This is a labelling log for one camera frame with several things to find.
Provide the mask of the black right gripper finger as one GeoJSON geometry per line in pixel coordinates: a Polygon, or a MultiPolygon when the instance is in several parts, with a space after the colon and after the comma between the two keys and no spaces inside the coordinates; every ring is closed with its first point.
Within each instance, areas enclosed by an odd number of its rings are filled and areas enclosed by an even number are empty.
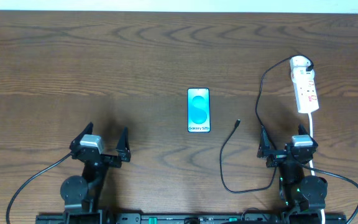
{"type": "Polygon", "coordinates": [[[311,134],[306,130],[306,128],[302,124],[300,124],[298,126],[298,135],[304,135],[304,134],[307,134],[312,138],[312,140],[313,140],[313,145],[312,146],[318,146],[318,143],[313,139],[311,134]]]}
{"type": "Polygon", "coordinates": [[[257,151],[257,157],[258,158],[268,157],[269,152],[270,152],[270,141],[267,136],[267,131],[264,126],[261,126],[260,142],[259,142],[259,148],[257,151]]]}

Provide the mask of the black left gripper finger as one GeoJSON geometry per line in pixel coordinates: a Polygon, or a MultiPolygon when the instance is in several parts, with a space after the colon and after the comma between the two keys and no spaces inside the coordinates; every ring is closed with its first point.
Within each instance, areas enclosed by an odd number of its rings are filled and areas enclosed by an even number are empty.
{"type": "Polygon", "coordinates": [[[93,133],[93,123],[90,122],[84,130],[82,130],[82,132],[77,135],[76,138],[74,138],[74,140],[72,140],[72,142],[70,143],[70,149],[74,149],[75,147],[80,145],[80,141],[83,139],[83,137],[86,134],[92,134],[93,133]]]}
{"type": "Polygon", "coordinates": [[[121,161],[124,162],[131,161],[131,150],[129,147],[129,132],[127,127],[125,127],[122,132],[122,135],[116,146],[116,151],[118,153],[118,156],[121,158],[121,161]]]}

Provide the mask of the blue screen smartphone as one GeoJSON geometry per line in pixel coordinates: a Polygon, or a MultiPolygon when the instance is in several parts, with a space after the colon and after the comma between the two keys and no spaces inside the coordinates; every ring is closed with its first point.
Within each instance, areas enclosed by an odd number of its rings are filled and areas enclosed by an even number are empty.
{"type": "Polygon", "coordinates": [[[189,88],[188,132],[209,133],[211,130],[209,88],[189,88]]]}

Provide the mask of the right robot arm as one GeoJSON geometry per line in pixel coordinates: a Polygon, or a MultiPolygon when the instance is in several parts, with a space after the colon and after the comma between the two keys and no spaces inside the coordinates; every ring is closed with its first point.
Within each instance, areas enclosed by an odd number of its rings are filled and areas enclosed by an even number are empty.
{"type": "Polygon", "coordinates": [[[280,197],[287,208],[281,213],[283,223],[321,223],[321,210],[326,207],[327,181],[315,175],[305,175],[303,166],[313,159],[318,143],[299,125],[298,134],[284,149],[270,146],[267,131],[261,127],[257,157],[266,159],[267,167],[280,172],[280,197]]]}

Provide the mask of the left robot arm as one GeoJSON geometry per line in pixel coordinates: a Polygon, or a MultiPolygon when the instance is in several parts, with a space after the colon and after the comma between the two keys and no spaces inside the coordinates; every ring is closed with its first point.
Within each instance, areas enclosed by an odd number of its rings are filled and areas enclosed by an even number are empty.
{"type": "Polygon", "coordinates": [[[110,168],[131,161],[129,132],[124,128],[116,146],[116,155],[105,154],[101,136],[93,134],[93,123],[70,143],[70,155],[84,164],[81,175],[67,178],[60,187],[65,202],[64,223],[113,223],[114,215],[99,208],[99,198],[110,168]]]}

